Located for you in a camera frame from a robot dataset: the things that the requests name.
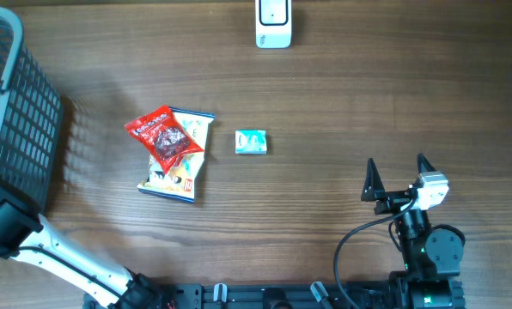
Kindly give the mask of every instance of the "red snack package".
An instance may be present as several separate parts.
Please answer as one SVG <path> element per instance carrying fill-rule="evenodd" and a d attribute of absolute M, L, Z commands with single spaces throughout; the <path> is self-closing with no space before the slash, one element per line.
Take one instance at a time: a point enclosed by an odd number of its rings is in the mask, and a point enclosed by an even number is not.
<path fill-rule="evenodd" d="M 168 106 L 131 121 L 125 129 L 159 161 L 165 174 L 180 157 L 204 151 L 176 121 Z"/>

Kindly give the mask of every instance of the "basket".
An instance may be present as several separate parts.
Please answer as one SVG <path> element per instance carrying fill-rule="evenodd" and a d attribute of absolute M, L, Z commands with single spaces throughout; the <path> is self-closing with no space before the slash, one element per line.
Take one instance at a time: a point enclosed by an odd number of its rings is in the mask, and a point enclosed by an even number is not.
<path fill-rule="evenodd" d="M 58 92 L 23 43 L 19 18 L 0 8 L 0 179 L 40 209 L 63 114 Z"/>

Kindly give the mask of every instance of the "wooden surface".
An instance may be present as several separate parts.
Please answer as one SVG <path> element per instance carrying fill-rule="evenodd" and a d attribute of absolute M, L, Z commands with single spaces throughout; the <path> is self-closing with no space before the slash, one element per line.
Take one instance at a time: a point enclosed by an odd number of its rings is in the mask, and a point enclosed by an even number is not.
<path fill-rule="evenodd" d="M 67 104 L 46 216 L 161 282 L 331 282 L 375 219 L 369 157 L 401 190 L 424 152 L 450 179 L 432 223 L 467 237 L 468 308 L 512 307 L 512 5 L 299 3 L 293 46 L 255 45 L 253 4 L 20 8 Z M 138 193 L 148 154 L 123 125 L 162 104 L 214 112 L 194 205 Z M 234 131 L 268 130 L 239 156 Z M 341 254 L 345 280 L 403 268 L 386 225 Z M 0 308 L 78 308 L 82 291 L 0 261 Z"/>

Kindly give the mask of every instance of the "robotic arm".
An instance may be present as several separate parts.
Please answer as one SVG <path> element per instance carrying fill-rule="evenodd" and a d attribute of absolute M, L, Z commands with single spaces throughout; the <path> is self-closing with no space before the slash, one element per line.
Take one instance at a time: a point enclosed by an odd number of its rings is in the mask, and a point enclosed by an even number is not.
<path fill-rule="evenodd" d="M 375 214 L 389 217 L 348 233 L 334 257 L 337 285 L 214 287 L 200 284 L 159 286 L 142 274 L 109 263 L 63 236 L 39 214 L 28 197 L 0 181 L 0 258 L 29 263 L 84 290 L 84 308 L 120 309 L 280 309 L 280 308 L 457 308 L 466 307 L 460 273 L 464 235 L 448 225 L 432 227 L 427 210 L 448 193 L 448 180 L 422 154 L 418 178 L 405 191 L 386 192 L 372 159 L 362 201 L 376 202 Z M 395 225 L 405 271 L 383 282 L 347 282 L 338 277 L 338 255 L 355 233 L 386 221 Z"/>

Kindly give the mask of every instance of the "plastic crate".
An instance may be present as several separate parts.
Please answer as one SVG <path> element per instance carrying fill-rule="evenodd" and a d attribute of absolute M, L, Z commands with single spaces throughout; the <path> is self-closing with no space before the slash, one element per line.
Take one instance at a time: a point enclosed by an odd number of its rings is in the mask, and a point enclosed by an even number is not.
<path fill-rule="evenodd" d="M 0 8 L 0 179 L 43 209 L 64 107 L 23 43 L 23 27 Z"/>

